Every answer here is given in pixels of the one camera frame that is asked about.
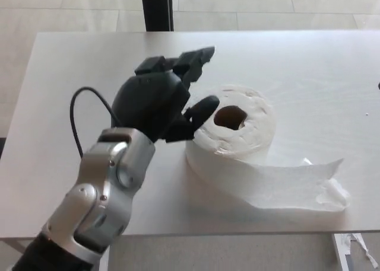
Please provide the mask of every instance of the robotic hand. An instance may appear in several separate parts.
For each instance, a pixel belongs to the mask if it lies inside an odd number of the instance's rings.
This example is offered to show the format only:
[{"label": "robotic hand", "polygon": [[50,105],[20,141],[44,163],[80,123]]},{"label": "robotic hand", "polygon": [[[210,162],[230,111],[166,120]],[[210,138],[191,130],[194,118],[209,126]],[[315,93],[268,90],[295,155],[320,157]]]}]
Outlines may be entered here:
[{"label": "robotic hand", "polygon": [[146,59],[119,90],[112,106],[121,122],[102,132],[82,157],[77,182],[27,247],[13,271],[86,271],[128,226],[158,139],[190,140],[219,105],[215,96],[182,114],[190,84],[214,48],[178,58]]}]

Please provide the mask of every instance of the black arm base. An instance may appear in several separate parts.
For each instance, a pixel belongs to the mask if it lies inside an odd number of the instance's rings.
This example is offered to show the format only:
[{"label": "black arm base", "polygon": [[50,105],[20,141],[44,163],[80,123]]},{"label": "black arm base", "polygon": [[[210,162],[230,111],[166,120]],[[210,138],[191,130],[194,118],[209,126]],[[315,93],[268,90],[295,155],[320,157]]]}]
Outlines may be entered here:
[{"label": "black arm base", "polygon": [[39,234],[12,271],[90,271],[92,267]]}]

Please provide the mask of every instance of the unrolled paper sheet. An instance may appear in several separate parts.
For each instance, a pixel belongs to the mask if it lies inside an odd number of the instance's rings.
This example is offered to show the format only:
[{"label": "unrolled paper sheet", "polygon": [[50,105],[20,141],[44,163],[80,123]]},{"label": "unrolled paper sheet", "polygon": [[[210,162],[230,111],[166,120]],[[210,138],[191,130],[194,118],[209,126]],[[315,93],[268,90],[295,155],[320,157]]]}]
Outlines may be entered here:
[{"label": "unrolled paper sheet", "polygon": [[201,178],[257,208],[337,212],[348,206],[348,192],[333,179],[343,160],[299,167],[261,165],[276,130],[268,101],[252,89],[233,85],[210,93],[220,99],[215,114],[237,106],[246,117],[239,129],[229,129],[217,126],[211,116],[186,144],[189,165]]}]

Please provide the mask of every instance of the paper towel roll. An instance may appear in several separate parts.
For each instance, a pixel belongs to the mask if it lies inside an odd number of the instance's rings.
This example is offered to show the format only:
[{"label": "paper towel roll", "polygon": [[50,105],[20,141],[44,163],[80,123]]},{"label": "paper towel roll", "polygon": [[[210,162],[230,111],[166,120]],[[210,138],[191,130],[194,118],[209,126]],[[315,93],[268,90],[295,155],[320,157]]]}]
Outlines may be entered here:
[{"label": "paper towel roll", "polygon": [[186,143],[189,165],[201,178],[257,208],[342,211],[348,206],[348,192],[332,179],[342,160],[299,167],[260,165],[276,130],[273,109],[260,93],[225,85],[204,93],[210,94],[220,105]]}]

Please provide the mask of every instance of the table leg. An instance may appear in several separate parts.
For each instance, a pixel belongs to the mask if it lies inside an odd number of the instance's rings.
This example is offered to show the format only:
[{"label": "table leg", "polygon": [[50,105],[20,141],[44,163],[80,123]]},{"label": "table leg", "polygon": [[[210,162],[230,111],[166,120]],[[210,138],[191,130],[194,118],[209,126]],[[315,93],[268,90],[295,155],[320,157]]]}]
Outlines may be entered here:
[{"label": "table leg", "polygon": [[109,259],[109,248],[103,254],[102,259],[99,262],[98,266],[93,268],[93,271],[108,271],[108,259]]},{"label": "table leg", "polygon": [[14,250],[17,250],[18,252],[20,252],[21,254],[23,254],[24,251],[25,251],[25,247],[24,247],[22,244],[20,244],[20,243],[19,243],[17,240],[15,240],[15,239],[9,238],[9,239],[7,239],[7,240],[3,240],[3,242],[4,242],[6,245],[12,247]]},{"label": "table leg", "polygon": [[344,254],[344,248],[342,245],[341,235],[333,234],[332,240],[335,247],[335,253],[337,255],[338,264],[341,271],[353,271],[351,255]]}]

